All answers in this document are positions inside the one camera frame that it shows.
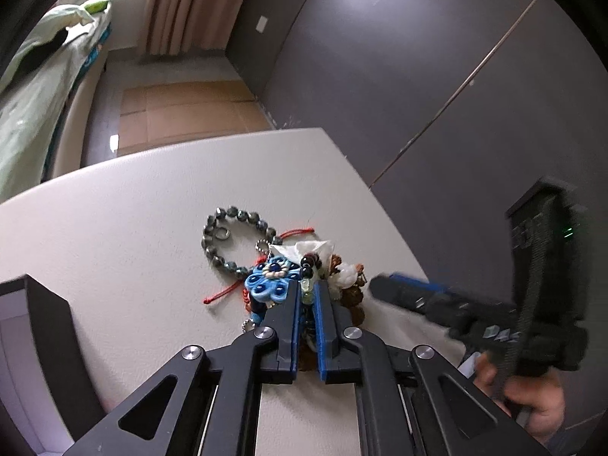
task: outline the open box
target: open box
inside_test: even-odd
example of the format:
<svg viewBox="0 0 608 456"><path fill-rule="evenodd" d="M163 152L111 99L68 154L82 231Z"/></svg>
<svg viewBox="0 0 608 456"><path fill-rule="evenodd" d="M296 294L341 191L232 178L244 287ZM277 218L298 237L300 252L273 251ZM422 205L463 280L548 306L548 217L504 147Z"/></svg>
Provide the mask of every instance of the open box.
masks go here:
<svg viewBox="0 0 608 456"><path fill-rule="evenodd" d="M0 283L2 454L63 454L104 415L68 302L28 275Z"/></svg>

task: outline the curtain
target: curtain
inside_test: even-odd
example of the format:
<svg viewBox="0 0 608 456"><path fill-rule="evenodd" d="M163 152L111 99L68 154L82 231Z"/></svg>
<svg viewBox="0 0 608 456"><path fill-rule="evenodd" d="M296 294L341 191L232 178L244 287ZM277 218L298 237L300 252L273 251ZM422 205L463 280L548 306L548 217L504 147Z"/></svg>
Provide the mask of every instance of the curtain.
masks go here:
<svg viewBox="0 0 608 456"><path fill-rule="evenodd" d="M224 50L242 0L147 0L140 55Z"/></svg>

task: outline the red string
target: red string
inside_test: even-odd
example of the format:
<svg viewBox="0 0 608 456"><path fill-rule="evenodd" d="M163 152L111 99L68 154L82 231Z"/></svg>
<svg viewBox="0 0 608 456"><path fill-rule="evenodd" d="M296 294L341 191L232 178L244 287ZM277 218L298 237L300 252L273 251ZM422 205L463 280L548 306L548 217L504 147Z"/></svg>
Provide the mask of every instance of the red string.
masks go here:
<svg viewBox="0 0 608 456"><path fill-rule="evenodd" d="M314 233L314 228L296 228L294 230L289 230L289 231L285 231L284 233L281 233L279 235L279 237L281 238L288 238L290 236L295 236L297 234L307 234L307 233ZM255 260L255 266L257 266L258 264L261 264L262 262L266 262L266 256L265 255L260 255L256 260ZM223 297L224 295L229 294L231 291L234 291L236 288L238 288L238 286L241 284L241 281L237 281L232 283L232 285L230 285L228 288L224 288L222 291L220 291L219 293L216 293L215 295L212 295L211 297L207 297L203 300L203 303L205 305L209 305L212 301L217 300L218 298ZM249 308L250 308L250 300L249 300L249 292L247 291L246 288L244 288L242 290L242 301L244 301L245 303L245 309L247 309L247 312L249 312Z"/></svg>

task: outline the bracelet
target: bracelet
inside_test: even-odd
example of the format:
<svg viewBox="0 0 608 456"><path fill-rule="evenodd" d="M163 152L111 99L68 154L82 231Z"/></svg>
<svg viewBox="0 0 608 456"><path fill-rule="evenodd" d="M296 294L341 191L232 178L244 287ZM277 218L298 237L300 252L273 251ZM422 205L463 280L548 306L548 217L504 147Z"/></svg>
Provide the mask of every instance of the bracelet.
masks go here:
<svg viewBox="0 0 608 456"><path fill-rule="evenodd" d="M261 245L265 244L268 248L269 244L282 245L283 239L277 235L277 231L268 226L268 223L263 219L260 219L260 215L255 212L247 212L236 208L231 205L229 208L224 209L218 207L215 210L215 214L210 214L207 217L207 225L203 229L203 238L201 240L201 247L205 251L205 255L211 261L211 265L214 268L221 269L227 274L234 275L237 280L244 281L247 276L251 274L251 270L245 266L237 266L236 262L228 261L218 254L218 249L213 245L214 238L217 240L226 240L230 237L230 230L225 226L221 226L220 222L226 220L226 217L236 219L240 222L247 222L262 233L263 237L258 240L256 249L260 253L268 254L268 250L265 250Z"/></svg>

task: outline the dark gray wall panel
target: dark gray wall panel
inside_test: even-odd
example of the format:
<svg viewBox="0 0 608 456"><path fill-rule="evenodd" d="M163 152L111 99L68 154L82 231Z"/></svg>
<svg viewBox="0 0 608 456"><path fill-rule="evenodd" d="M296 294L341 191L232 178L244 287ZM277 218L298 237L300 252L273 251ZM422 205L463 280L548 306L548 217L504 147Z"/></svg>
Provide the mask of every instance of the dark gray wall panel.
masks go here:
<svg viewBox="0 0 608 456"><path fill-rule="evenodd" d="M608 405L608 73L552 0L374 187L430 279L510 296L505 210L540 176L578 186L593 241L591 345L567 422Z"/></svg>
<svg viewBox="0 0 608 456"><path fill-rule="evenodd" d="M226 48L226 56L250 90L260 96L291 25L305 0L243 0ZM255 30L260 16L268 23Z"/></svg>
<svg viewBox="0 0 608 456"><path fill-rule="evenodd" d="M531 0L307 0L262 102L323 127L366 181L428 122Z"/></svg>

